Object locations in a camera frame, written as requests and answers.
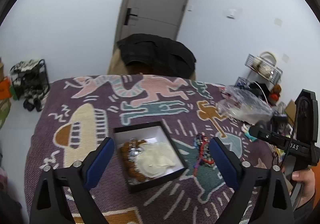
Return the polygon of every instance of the gray floor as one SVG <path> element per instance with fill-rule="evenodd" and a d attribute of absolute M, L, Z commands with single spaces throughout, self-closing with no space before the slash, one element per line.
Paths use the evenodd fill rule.
<path fill-rule="evenodd" d="M 11 100 L 10 113 L 0 130 L 0 151 L 3 154 L 1 167 L 8 175 L 8 193 L 22 205 L 25 223 L 29 216 L 24 196 L 24 167 L 30 147 L 31 136 L 41 113 L 23 108 L 22 101 Z"/>

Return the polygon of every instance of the gray door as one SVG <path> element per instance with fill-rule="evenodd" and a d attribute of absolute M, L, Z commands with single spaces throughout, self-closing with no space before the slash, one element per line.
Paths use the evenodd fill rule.
<path fill-rule="evenodd" d="M 128 0 L 120 38 L 144 33 L 176 39 L 187 0 Z"/>

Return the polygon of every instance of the open box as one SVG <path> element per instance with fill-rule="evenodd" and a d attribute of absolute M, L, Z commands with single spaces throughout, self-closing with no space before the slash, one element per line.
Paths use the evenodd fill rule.
<path fill-rule="evenodd" d="M 175 166 L 167 168 L 166 172 L 154 179 L 146 180 L 145 182 L 137 182 L 135 179 L 132 179 L 127 172 L 127 168 L 124 165 L 120 148 L 124 145 L 125 142 L 130 139 L 135 138 L 137 140 L 144 139 L 149 143 L 154 142 L 164 142 L 173 148 L 175 152 L 174 163 Z M 180 175 L 187 169 L 187 164 L 183 159 L 182 155 L 175 146 L 173 140 L 170 138 L 166 128 L 163 126 L 162 122 L 150 122 L 143 123 L 138 125 L 132 125 L 127 127 L 119 127 L 114 129 L 114 141 L 116 144 L 116 150 L 120 164 L 122 167 L 124 178 L 127 182 L 129 192 L 138 192 L 151 187 L 158 186 L 160 184 L 171 181 Z"/>

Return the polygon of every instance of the hand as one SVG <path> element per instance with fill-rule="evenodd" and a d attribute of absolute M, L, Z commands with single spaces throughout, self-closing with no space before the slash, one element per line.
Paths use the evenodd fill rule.
<path fill-rule="evenodd" d="M 316 179 L 315 174 L 311 169 L 294 171 L 292 173 L 292 180 L 304 182 L 301 200 L 298 207 L 308 202 L 315 194 Z"/>

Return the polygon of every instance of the door handle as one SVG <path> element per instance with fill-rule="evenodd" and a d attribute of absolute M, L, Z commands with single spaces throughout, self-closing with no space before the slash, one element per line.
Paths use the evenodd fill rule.
<path fill-rule="evenodd" d="M 126 15 L 125 15 L 124 25 L 126 25 L 126 26 L 128 25 L 130 16 L 137 17 L 138 15 L 136 15 L 136 14 L 131 14 L 131 8 L 127 8 L 127 13 L 126 13 Z"/>

